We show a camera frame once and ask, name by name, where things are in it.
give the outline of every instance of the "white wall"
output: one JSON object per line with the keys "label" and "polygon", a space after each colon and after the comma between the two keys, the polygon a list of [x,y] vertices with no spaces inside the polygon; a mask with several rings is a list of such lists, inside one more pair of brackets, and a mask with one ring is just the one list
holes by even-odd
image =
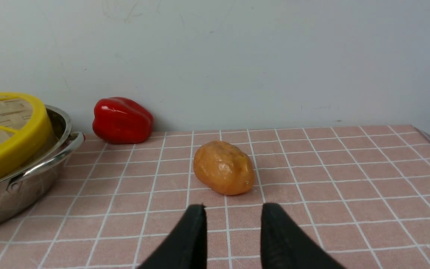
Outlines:
{"label": "white wall", "polygon": [[125,96],[162,130],[415,124],[430,133],[430,1],[0,0],[0,91],[90,131]]}

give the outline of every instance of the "pot handle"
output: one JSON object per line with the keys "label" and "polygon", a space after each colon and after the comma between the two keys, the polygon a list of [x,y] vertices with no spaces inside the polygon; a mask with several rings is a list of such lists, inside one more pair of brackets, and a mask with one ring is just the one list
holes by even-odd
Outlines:
{"label": "pot handle", "polygon": [[11,194],[15,194],[19,191],[19,188],[21,187],[21,184],[24,182],[25,179],[27,179],[30,176],[37,175],[39,173],[42,173],[49,168],[52,168],[71,155],[73,152],[75,152],[84,142],[85,136],[81,132],[74,132],[69,135],[69,137],[65,140],[64,144],[67,145],[66,148],[61,150],[57,155],[50,158],[49,160],[46,160],[44,162],[39,163],[38,165],[35,165],[34,167],[31,167],[29,170],[26,170],[23,172],[20,176],[16,177],[15,179],[11,180],[6,188],[7,192]]}

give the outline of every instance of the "tiled countertop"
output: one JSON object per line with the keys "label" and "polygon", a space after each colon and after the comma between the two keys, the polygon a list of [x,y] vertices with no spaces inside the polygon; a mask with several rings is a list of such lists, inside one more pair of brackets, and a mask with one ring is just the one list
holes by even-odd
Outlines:
{"label": "tiled countertop", "polygon": [[[221,196],[190,173],[217,139],[252,157],[251,192]],[[430,268],[430,143],[411,126],[89,136],[49,194],[0,225],[0,268],[132,268],[203,203],[208,267],[257,269],[269,201],[348,268]]]}

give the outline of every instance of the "bamboo steamer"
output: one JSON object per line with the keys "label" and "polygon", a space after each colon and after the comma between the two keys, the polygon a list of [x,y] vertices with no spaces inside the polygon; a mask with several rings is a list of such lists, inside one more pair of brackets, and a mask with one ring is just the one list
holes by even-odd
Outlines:
{"label": "bamboo steamer", "polygon": [[56,142],[43,102],[24,93],[0,92],[0,178]]}

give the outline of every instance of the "bell pepper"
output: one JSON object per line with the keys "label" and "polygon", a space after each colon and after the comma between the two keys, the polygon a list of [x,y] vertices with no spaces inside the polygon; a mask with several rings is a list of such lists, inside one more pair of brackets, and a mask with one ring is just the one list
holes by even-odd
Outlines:
{"label": "bell pepper", "polygon": [[105,98],[94,106],[92,130],[107,143],[142,143],[152,133],[152,126],[152,114],[131,99]]}

